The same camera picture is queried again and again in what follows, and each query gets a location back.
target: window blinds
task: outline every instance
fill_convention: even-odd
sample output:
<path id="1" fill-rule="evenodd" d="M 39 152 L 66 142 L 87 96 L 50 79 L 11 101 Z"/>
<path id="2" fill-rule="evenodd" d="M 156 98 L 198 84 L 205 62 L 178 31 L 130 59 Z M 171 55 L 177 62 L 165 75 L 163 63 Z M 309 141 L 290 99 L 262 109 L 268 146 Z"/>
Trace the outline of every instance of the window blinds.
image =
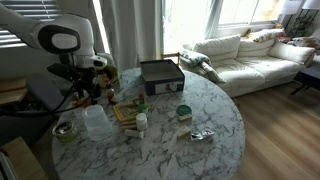
<path id="1" fill-rule="evenodd" d="M 25 17 L 40 21 L 52 21 L 62 14 L 56 0 L 0 0 L 0 3 Z M 0 48 L 17 46 L 25 44 L 17 36 L 0 27 Z"/>

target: jar lid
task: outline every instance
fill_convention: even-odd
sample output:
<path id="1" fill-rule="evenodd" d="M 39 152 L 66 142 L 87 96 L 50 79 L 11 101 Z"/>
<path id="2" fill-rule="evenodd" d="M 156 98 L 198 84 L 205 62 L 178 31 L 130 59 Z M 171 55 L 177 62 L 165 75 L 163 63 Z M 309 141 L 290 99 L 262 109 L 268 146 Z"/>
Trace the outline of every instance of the jar lid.
<path id="1" fill-rule="evenodd" d="M 181 106 L 178 106 L 177 108 L 177 113 L 180 115 L 180 116 L 184 116 L 184 115 L 187 115 L 187 114 L 192 114 L 192 110 L 189 106 L 187 105 L 181 105 Z"/>
<path id="2" fill-rule="evenodd" d="M 137 116 L 136 116 L 136 120 L 137 121 L 144 121 L 144 120 L 146 120 L 147 119 L 147 115 L 145 114 L 145 113 L 139 113 L 139 114 L 137 114 Z"/>

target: small jar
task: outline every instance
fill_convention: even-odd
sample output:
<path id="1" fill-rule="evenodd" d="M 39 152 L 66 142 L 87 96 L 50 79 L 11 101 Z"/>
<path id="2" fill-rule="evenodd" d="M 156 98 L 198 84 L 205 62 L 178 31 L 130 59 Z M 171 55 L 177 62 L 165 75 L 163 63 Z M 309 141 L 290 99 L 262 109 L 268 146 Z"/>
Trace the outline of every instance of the small jar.
<path id="1" fill-rule="evenodd" d="M 137 129 L 138 131 L 145 131 L 148 129 L 148 120 L 145 113 L 139 113 L 136 116 Z"/>

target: white marble tabletop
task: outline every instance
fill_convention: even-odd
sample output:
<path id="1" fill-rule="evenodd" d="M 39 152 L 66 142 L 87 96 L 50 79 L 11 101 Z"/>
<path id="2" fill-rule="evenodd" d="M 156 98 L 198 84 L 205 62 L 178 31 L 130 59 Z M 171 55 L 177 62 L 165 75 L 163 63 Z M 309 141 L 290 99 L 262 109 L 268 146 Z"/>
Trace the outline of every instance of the white marble tabletop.
<path id="1" fill-rule="evenodd" d="M 127 137 L 121 130 L 112 106 L 100 99 L 113 126 L 113 135 L 91 141 L 82 121 L 72 113 L 80 134 L 70 143 L 52 142 L 56 170 L 64 179 L 230 179 L 244 151 L 242 117 L 225 92 L 207 79 L 183 71 L 184 90 L 147 96 L 153 110 L 144 139 Z M 122 73 L 117 98 L 123 102 L 145 92 L 139 68 Z M 193 119 L 181 123 L 176 109 L 188 105 Z M 177 140 L 177 129 L 188 125 L 192 131 L 211 129 L 215 135 L 203 141 L 189 137 Z"/>

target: window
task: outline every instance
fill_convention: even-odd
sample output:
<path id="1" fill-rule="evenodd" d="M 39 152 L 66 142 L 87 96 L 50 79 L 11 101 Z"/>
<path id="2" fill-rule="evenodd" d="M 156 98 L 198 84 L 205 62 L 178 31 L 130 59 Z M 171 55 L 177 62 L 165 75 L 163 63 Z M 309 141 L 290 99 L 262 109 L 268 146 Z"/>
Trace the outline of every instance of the window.
<path id="1" fill-rule="evenodd" d="M 61 16 L 56 0 L 0 0 L 0 3 L 25 17 L 40 21 L 52 21 Z M 0 28 L 0 48 L 25 45 L 17 36 Z"/>
<path id="2" fill-rule="evenodd" d="M 94 6 L 94 10 L 96 12 L 95 14 L 96 14 L 97 21 L 98 21 L 99 32 L 100 32 L 100 36 L 101 36 L 101 39 L 102 39 L 104 52 L 105 53 L 110 53 L 110 48 L 109 48 L 109 44 L 108 44 L 106 28 L 105 28 L 105 26 L 103 24 L 103 16 L 102 16 L 102 12 L 101 12 L 100 0 L 93 0 L 93 6 Z"/>
<path id="3" fill-rule="evenodd" d="M 219 25 L 276 21 L 283 0 L 224 0 Z"/>
<path id="4" fill-rule="evenodd" d="M 164 53 L 178 52 L 185 42 L 202 38 L 211 0 L 166 0 L 163 5 Z"/>

